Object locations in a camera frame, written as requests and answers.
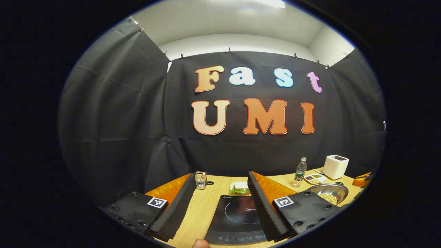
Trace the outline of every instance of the stainless steel bowl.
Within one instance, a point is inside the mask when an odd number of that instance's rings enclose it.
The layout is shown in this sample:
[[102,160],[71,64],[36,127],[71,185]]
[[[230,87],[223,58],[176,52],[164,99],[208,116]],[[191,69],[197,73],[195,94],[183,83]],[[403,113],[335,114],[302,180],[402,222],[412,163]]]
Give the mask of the stainless steel bowl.
[[344,201],[349,193],[348,188],[340,184],[319,184],[312,186],[308,191],[312,191],[317,195],[326,194],[335,196],[337,198],[337,205]]

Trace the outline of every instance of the black fabric backdrop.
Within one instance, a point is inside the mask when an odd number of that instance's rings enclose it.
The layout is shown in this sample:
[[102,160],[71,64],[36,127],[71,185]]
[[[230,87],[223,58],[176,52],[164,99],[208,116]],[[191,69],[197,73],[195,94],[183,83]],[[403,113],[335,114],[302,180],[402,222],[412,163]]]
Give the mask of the black fabric backdrop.
[[[174,60],[127,20],[98,39],[73,68],[59,110],[61,148],[74,178],[86,194],[105,205],[129,191],[146,192],[197,170],[209,175],[293,173],[300,158],[322,167],[327,155],[350,159],[346,175],[374,169],[381,159],[386,120],[380,87],[358,50],[326,70],[291,56],[232,52]],[[197,69],[221,65],[215,89],[195,93]],[[248,67],[256,83],[232,85],[231,69]],[[276,84],[274,69],[292,72],[290,88]],[[320,78],[322,92],[306,76]],[[285,100],[288,133],[245,135],[246,98],[268,110]],[[208,125],[216,123],[215,100],[230,101],[226,127],[203,135],[193,127],[194,101],[208,101]],[[303,134],[302,102],[314,104],[313,134]]]

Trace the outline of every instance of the wooden table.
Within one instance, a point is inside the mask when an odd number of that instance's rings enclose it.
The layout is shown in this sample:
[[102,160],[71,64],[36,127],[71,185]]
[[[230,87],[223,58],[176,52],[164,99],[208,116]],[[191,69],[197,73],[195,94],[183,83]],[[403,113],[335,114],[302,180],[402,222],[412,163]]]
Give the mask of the wooden table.
[[[305,176],[316,173],[313,170],[306,172]],[[301,192],[307,190],[313,185],[309,184],[305,180],[302,181],[299,188],[293,188],[292,182],[294,179],[293,174],[279,175],[279,176],[269,176],[271,180],[274,180],[280,184],[283,184],[296,192]],[[219,202],[221,195],[228,195],[228,188],[231,183],[237,181],[247,181],[247,177],[221,177],[208,175],[208,180],[213,181],[214,185],[208,185],[204,190],[196,189],[194,191],[193,197],[191,198],[190,204],[188,206],[185,217],[182,221],[181,226],[176,232],[175,238],[166,242],[166,244],[178,247],[178,248],[191,248],[196,239],[203,239],[207,233],[208,227],[210,226],[211,219],[214,216],[214,212]],[[354,196],[357,195],[361,189],[352,185],[353,178],[343,176],[338,180],[331,180],[328,178],[326,183],[342,182],[348,189],[349,195],[346,199],[339,204],[342,206],[344,204],[350,203],[354,200]],[[264,248],[274,245],[274,241],[271,242],[260,242],[255,244],[246,245],[234,245],[234,247],[245,247],[245,248]],[[220,245],[220,244],[210,244],[211,248],[224,248],[232,247],[232,245]]]

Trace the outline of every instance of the plastic bottle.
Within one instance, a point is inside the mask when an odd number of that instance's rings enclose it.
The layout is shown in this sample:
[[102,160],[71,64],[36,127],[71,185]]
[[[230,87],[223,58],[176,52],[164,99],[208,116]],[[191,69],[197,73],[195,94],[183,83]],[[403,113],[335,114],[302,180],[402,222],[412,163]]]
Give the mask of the plastic bottle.
[[295,171],[294,183],[292,184],[294,188],[300,187],[300,184],[303,181],[303,177],[305,176],[305,173],[306,173],[306,157],[302,157],[299,165],[297,166],[297,170]]

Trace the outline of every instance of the pink letter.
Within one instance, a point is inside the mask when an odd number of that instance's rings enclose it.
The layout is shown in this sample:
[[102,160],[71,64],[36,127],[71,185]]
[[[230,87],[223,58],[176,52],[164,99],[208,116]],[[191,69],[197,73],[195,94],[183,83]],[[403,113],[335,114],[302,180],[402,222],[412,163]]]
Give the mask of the pink letter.
[[318,77],[311,71],[310,73],[306,74],[306,76],[311,79],[311,85],[312,88],[315,90],[315,92],[320,93],[321,87],[318,86],[317,81],[319,80]]

